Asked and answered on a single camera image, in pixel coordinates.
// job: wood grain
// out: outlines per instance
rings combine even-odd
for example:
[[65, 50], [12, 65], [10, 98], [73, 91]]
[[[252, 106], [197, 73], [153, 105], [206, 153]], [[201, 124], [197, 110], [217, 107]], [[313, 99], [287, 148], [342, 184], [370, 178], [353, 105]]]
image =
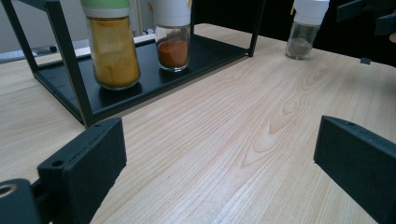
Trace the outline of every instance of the wood grain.
[[[199, 25], [240, 47], [249, 35]], [[375, 223], [313, 162], [322, 115], [396, 142], [396, 69], [258, 40], [226, 66], [123, 117], [128, 162], [92, 223]], [[24, 62], [0, 65], [0, 180], [83, 131]]]

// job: black metal rack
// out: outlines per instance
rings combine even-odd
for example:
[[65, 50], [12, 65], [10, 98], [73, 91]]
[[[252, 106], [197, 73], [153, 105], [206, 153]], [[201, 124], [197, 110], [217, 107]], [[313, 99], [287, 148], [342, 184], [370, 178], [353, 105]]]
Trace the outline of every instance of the black metal rack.
[[1, 0], [35, 78], [86, 127], [170, 91], [242, 57], [252, 57], [265, 0], [260, 1], [248, 49], [194, 34], [195, 4], [191, 13], [191, 52], [188, 67], [179, 73], [163, 71], [156, 61], [153, 40], [136, 44], [141, 78], [132, 88], [107, 91], [95, 82], [91, 55], [77, 57], [59, 0], [19, 0], [47, 13], [62, 60], [37, 65], [11, 0]]

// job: wooden table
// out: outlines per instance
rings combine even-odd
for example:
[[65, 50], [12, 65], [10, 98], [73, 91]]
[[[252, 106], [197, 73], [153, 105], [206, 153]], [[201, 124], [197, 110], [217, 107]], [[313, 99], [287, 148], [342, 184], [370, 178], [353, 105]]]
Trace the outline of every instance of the wooden table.
[[[250, 37], [196, 33], [240, 47]], [[285, 47], [259, 37], [253, 58], [124, 116], [127, 166], [92, 223], [375, 223], [313, 155], [322, 115], [396, 142], [396, 68], [317, 49], [295, 61]], [[35, 181], [84, 131], [25, 61], [0, 65], [0, 105], [0, 181]]]

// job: screw hole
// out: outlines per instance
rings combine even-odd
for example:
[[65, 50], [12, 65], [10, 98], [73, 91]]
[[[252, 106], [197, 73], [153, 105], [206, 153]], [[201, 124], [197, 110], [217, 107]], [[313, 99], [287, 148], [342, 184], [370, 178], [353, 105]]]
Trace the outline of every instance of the screw hole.
[[57, 167], [57, 166], [61, 166], [63, 164], [64, 164], [63, 161], [55, 161], [55, 162], [52, 163], [52, 166]]
[[17, 189], [17, 186], [14, 184], [7, 184], [7, 185], [0, 186], [0, 198], [4, 198], [4, 197], [8, 196], [12, 192], [14, 192], [15, 189]]

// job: dark background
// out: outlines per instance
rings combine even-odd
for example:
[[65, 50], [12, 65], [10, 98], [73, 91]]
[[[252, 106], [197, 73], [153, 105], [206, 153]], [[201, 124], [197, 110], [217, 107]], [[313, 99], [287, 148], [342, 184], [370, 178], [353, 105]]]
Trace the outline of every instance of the dark background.
[[[261, 0], [195, 0], [195, 23], [211, 23], [251, 32]], [[331, 0], [314, 43], [324, 49], [396, 67], [396, 44], [388, 35], [375, 35], [374, 12], [347, 21], [336, 21], [336, 9], [352, 0]], [[293, 17], [293, 0], [266, 0], [260, 35], [287, 41]]]

